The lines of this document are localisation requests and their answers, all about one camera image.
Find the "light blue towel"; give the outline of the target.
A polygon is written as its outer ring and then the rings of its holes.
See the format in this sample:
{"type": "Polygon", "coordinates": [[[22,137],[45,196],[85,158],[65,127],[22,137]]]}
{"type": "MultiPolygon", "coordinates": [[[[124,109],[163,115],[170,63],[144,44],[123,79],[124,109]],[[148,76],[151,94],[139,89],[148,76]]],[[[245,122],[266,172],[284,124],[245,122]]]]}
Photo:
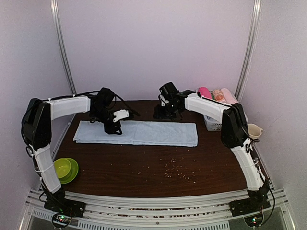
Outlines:
{"type": "Polygon", "coordinates": [[[76,143],[183,146],[198,145],[195,123],[122,121],[123,134],[110,135],[100,123],[81,121],[73,137],[76,143]]]}

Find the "magenta pink towel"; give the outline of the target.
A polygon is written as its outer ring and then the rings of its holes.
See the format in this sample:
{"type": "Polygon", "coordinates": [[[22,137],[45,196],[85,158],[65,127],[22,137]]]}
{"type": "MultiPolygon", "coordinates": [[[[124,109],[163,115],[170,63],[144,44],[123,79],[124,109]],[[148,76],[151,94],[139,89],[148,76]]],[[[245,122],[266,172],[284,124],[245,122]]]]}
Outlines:
{"type": "Polygon", "coordinates": [[[212,99],[212,94],[211,94],[211,92],[209,91],[209,89],[206,88],[206,87],[199,87],[199,88],[197,89],[197,93],[198,93],[201,97],[205,97],[205,98],[212,99]]]}

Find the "white plastic basket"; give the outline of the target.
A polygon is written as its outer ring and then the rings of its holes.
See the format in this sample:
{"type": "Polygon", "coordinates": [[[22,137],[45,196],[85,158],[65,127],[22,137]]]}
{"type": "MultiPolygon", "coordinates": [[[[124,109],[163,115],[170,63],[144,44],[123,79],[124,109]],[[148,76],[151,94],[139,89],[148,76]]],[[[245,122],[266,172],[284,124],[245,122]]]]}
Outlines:
{"type": "MultiPolygon", "coordinates": [[[[213,91],[210,91],[210,92],[212,94],[212,99],[215,100],[214,96],[213,96],[213,91]]],[[[220,131],[221,128],[222,128],[221,123],[219,123],[215,119],[213,119],[209,116],[206,116],[206,115],[204,115],[204,122],[206,124],[206,128],[207,128],[208,131],[220,131]]]]}

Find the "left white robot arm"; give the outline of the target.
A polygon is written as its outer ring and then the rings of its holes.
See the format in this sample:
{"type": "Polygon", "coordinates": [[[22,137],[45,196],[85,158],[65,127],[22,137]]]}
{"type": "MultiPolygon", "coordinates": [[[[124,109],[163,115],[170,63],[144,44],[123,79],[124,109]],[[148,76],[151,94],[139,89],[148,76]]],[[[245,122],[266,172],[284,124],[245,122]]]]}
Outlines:
{"type": "Polygon", "coordinates": [[[22,118],[21,134],[38,165],[43,186],[52,194],[61,189],[50,153],[52,121],[68,115],[90,112],[95,120],[104,124],[108,134],[121,134],[120,120],[129,117],[125,109],[114,112],[106,109],[98,96],[72,96],[53,100],[32,98],[22,118]]]}

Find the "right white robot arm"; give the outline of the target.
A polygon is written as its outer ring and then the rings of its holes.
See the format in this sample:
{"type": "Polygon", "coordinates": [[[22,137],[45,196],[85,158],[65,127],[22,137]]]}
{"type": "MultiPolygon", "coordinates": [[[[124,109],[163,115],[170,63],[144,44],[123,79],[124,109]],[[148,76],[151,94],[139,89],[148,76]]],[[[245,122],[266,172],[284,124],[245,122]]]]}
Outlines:
{"type": "Polygon", "coordinates": [[[218,121],[222,124],[221,142],[234,153],[248,190],[264,191],[267,185],[261,169],[250,154],[254,140],[249,136],[246,116],[240,103],[220,103],[191,90],[179,92],[176,88],[161,87],[159,91],[160,104],[155,107],[154,118],[174,120],[177,114],[188,110],[218,121]]]}

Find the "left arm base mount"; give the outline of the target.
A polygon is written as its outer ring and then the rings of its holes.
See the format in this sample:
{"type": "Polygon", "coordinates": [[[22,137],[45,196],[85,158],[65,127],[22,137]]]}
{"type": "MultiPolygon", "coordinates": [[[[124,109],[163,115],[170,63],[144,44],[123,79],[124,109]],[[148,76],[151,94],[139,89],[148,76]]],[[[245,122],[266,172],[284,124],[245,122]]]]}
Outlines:
{"type": "Polygon", "coordinates": [[[83,217],[86,204],[70,199],[57,200],[47,197],[44,208],[70,217],[83,217]]]}

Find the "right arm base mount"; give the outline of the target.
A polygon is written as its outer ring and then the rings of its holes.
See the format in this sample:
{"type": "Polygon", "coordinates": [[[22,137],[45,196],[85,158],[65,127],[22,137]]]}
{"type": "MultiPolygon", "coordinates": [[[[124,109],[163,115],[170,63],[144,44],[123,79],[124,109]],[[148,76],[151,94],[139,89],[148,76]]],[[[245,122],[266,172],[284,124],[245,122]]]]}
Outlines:
{"type": "Polygon", "coordinates": [[[249,197],[240,200],[234,200],[229,203],[232,216],[247,215],[254,212],[260,212],[262,209],[270,208],[271,204],[268,197],[249,197]]]}

